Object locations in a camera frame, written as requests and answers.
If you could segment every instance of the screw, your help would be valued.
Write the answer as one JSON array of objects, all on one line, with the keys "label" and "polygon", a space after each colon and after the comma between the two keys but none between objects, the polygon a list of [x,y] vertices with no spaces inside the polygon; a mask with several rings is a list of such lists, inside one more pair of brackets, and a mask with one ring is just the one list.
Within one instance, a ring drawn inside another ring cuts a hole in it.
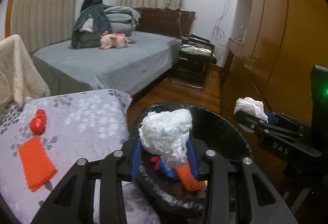
[{"label": "screw", "polygon": [[243,162],[246,164],[246,165],[250,165],[253,161],[249,158],[249,157],[245,157],[243,159]]},{"label": "screw", "polygon": [[86,164],[86,162],[87,162],[87,160],[86,160],[85,158],[80,158],[80,159],[77,161],[77,164],[78,164],[79,166],[83,166],[83,165]]},{"label": "screw", "polygon": [[215,156],[215,151],[213,151],[213,150],[207,150],[206,151],[206,155],[208,155],[208,156]]},{"label": "screw", "polygon": [[114,152],[114,156],[115,157],[121,157],[121,156],[123,156],[123,152],[121,150],[117,150],[117,151]]}]

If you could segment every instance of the orange mesh pad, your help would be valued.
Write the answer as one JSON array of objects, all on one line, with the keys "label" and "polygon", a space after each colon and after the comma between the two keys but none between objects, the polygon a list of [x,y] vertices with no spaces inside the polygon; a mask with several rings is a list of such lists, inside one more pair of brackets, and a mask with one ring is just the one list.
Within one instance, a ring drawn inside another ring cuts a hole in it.
[{"label": "orange mesh pad", "polygon": [[39,189],[56,174],[57,170],[45,153],[38,135],[19,146],[18,152],[31,191]]},{"label": "orange mesh pad", "polygon": [[183,186],[187,191],[197,191],[203,189],[205,187],[205,183],[194,179],[194,176],[192,176],[190,172],[188,159],[185,161],[186,163],[181,167],[174,168]]}]

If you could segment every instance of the cable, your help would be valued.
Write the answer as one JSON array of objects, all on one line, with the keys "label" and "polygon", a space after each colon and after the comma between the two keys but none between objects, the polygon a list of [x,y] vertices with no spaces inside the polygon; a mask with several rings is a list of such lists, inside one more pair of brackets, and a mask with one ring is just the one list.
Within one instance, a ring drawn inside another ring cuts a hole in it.
[{"label": "cable", "polygon": [[179,23],[179,28],[180,28],[180,35],[181,35],[181,39],[182,39],[182,28],[181,28],[181,11],[179,12],[179,18],[177,19],[177,22]]},{"label": "cable", "polygon": [[[217,41],[220,41],[220,39],[224,39],[225,37],[224,31],[220,26],[222,24],[223,18],[227,15],[229,11],[229,6],[230,6],[230,0],[225,0],[222,16],[218,18],[214,24],[212,35]],[[225,47],[227,46],[227,44],[219,44],[219,46]]]}]

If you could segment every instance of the white towel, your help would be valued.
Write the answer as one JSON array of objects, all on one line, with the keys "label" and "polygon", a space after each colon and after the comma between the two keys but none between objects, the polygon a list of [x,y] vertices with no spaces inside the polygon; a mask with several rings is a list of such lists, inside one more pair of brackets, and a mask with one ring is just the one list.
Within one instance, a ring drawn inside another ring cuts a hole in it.
[{"label": "white towel", "polygon": [[15,34],[0,42],[0,108],[14,100],[18,108],[30,99],[50,96],[26,50]]},{"label": "white towel", "polygon": [[83,26],[79,29],[80,32],[93,32],[93,17],[89,17]]}]

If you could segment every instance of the bed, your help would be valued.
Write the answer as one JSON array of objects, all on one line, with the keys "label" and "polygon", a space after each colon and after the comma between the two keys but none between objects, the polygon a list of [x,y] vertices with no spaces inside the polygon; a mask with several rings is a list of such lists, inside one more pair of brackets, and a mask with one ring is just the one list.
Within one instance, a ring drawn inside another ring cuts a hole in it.
[{"label": "bed", "polygon": [[[33,53],[34,65],[51,94],[112,88],[134,96],[169,70],[178,61],[178,12],[158,9],[139,9],[139,12],[140,25],[132,35],[136,43],[128,48],[70,49],[71,41],[65,41]],[[183,12],[183,33],[190,32],[194,15]]]}]

